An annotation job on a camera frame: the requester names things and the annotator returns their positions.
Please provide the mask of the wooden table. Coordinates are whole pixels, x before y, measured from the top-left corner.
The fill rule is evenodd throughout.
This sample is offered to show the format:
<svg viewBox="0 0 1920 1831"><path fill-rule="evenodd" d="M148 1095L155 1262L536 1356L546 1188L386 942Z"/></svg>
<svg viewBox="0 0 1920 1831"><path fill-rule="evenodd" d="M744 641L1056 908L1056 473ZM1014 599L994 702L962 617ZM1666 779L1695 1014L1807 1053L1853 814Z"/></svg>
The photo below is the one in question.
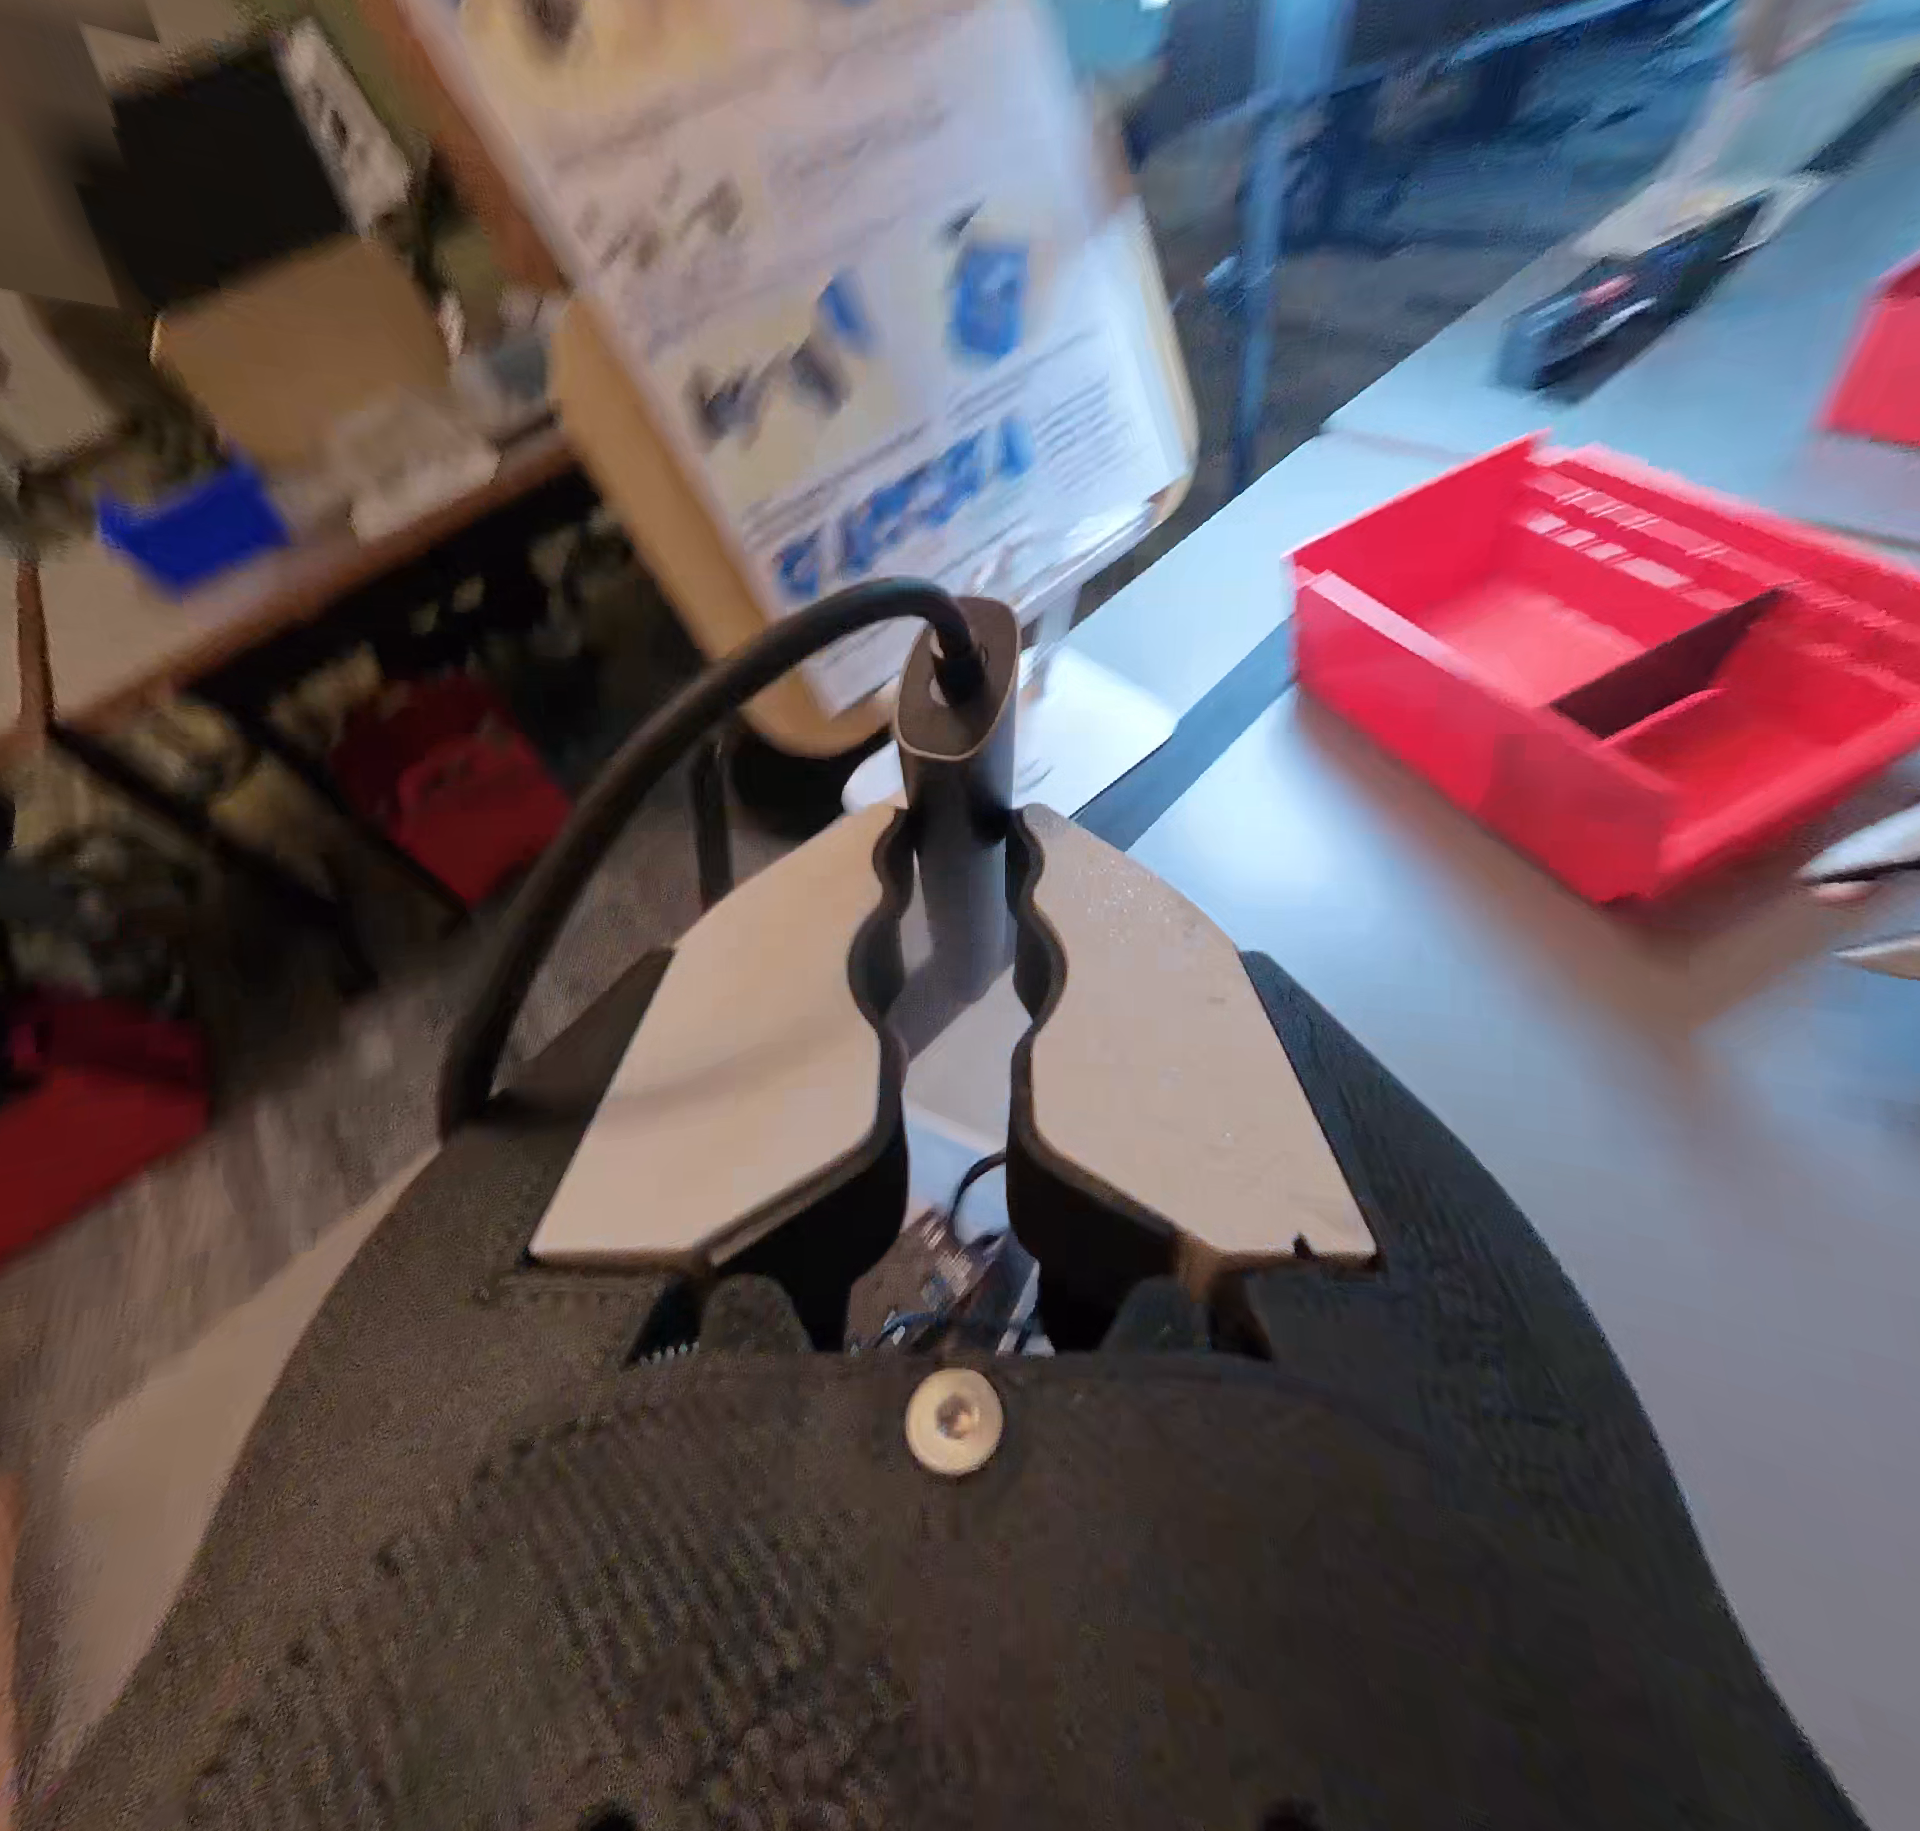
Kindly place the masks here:
<svg viewBox="0 0 1920 1831"><path fill-rule="evenodd" d="M394 572L444 561L461 537L581 469L564 432L548 427L516 444L488 481L390 536L336 530L274 547L179 596L91 537L35 563L5 553L5 763L39 751L57 717L105 728L112 716L184 687Z"/></svg>

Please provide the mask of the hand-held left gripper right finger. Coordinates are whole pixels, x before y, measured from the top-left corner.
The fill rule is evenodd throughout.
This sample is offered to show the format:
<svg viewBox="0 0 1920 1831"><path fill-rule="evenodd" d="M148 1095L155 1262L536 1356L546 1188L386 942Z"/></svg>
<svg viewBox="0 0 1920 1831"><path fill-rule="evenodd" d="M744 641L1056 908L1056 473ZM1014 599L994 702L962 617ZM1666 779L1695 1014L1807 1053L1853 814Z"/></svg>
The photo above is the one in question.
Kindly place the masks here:
<svg viewBox="0 0 1920 1831"><path fill-rule="evenodd" d="M1356 1192L1230 937L1043 805L1004 840L1004 1198L1050 1274L1372 1265Z"/></svg>

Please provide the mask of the black device with red button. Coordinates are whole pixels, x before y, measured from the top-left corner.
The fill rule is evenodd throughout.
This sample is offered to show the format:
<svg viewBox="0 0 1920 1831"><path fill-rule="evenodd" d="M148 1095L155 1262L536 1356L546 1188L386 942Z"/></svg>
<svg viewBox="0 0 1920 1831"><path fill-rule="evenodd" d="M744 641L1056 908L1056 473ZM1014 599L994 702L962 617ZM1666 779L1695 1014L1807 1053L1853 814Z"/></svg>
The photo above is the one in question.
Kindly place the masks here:
<svg viewBox="0 0 1920 1831"><path fill-rule="evenodd" d="M1594 260L1504 321L1493 381L1551 403L1591 394L1717 286L1765 203L1762 191L1636 255Z"/></svg>

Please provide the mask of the blue plastic bin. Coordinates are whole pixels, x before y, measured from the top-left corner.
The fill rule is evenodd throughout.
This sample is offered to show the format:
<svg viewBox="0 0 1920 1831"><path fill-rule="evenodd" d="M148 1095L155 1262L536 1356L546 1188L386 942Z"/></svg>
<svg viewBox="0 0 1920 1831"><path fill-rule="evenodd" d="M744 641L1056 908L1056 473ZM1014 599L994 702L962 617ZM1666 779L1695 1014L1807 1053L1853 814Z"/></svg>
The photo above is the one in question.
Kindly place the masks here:
<svg viewBox="0 0 1920 1831"><path fill-rule="evenodd" d="M292 528L259 469L232 458L163 499L102 493L94 518L105 547L172 593L292 544Z"/></svg>

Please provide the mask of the cardboard box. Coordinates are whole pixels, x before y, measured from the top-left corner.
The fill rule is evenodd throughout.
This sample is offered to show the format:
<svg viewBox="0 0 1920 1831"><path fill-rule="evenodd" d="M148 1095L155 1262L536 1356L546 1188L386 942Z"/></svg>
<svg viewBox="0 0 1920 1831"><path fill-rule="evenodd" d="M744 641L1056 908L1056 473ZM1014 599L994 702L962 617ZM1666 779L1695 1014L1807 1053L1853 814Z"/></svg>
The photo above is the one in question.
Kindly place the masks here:
<svg viewBox="0 0 1920 1831"><path fill-rule="evenodd" d="M397 392L440 397L449 358L426 294L376 238L340 235L163 312L150 362L259 469L307 468Z"/></svg>

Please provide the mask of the red ribbed plastic bin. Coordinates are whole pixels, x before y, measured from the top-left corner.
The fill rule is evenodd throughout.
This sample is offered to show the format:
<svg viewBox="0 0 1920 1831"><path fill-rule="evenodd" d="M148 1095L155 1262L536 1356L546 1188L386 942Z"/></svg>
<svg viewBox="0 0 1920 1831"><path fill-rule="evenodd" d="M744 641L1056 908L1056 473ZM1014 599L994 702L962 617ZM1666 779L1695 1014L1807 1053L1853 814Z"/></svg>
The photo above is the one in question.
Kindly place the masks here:
<svg viewBox="0 0 1920 1831"><path fill-rule="evenodd" d="M1867 292L1819 429L1859 444L1917 450L1917 253Z"/></svg>

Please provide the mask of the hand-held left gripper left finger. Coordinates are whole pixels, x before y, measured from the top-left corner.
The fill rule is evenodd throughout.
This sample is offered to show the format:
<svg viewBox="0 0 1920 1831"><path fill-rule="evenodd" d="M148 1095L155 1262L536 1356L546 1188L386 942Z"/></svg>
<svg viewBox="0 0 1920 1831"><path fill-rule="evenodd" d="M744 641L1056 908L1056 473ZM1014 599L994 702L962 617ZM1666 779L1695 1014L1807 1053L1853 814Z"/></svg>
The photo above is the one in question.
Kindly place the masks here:
<svg viewBox="0 0 1920 1831"><path fill-rule="evenodd" d="M530 1243L540 1266L715 1269L900 1121L906 811L839 816L683 932Z"/></svg>

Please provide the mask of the grey usb hub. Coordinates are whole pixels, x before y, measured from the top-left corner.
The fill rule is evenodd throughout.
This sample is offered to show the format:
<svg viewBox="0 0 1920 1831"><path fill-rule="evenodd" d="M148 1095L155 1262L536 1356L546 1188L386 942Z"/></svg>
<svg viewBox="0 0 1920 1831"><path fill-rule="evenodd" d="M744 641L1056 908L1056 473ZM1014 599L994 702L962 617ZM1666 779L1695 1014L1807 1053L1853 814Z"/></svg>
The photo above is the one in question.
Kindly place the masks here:
<svg viewBox="0 0 1920 1831"><path fill-rule="evenodd" d="M929 660L939 708L956 717L959 736L985 739L994 733L1017 687L1017 621L1004 605L951 596L928 578L859 580L779 617L710 662L587 783L559 836L509 901L444 1050L435 1094L440 1140L487 1115L496 1064L546 952L653 787L791 671L834 642L896 621L923 626L912 657Z"/></svg>

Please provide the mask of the black bin divider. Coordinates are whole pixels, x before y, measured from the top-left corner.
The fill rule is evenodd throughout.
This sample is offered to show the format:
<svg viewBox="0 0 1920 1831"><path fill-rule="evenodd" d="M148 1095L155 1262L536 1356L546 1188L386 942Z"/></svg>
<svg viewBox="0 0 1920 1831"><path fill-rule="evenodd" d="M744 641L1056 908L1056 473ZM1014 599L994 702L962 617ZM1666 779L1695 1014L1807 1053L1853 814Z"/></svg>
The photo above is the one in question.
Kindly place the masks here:
<svg viewBox="0 0 1920 1831"><path fill-rule="evenodd" d="M1707 689L1739 642L1783 599L1784 587L1777 584L1722 607L1596 679L1551 698L1546 709L1596 739L1614 739Z"/></svg>

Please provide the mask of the red bag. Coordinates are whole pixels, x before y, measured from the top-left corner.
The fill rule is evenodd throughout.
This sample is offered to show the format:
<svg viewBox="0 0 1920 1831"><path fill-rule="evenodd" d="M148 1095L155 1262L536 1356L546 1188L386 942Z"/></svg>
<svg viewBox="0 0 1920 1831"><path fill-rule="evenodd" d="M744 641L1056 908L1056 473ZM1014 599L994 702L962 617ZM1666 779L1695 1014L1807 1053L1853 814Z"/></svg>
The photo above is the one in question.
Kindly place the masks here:
<svg viewBox="0 0 1920 1831"><path fill-rule="evenodd" d="M1 1258L172 1158L209 1121L201 1026L29 987L1 1012Z"/></svg>
<svg viewBox="0 0 1920 1831"><path fill-rule="evenodd" d="M354 704L327 769L346 805L467 908L533 865L571 814L507 698L467 671Z"/></svg>

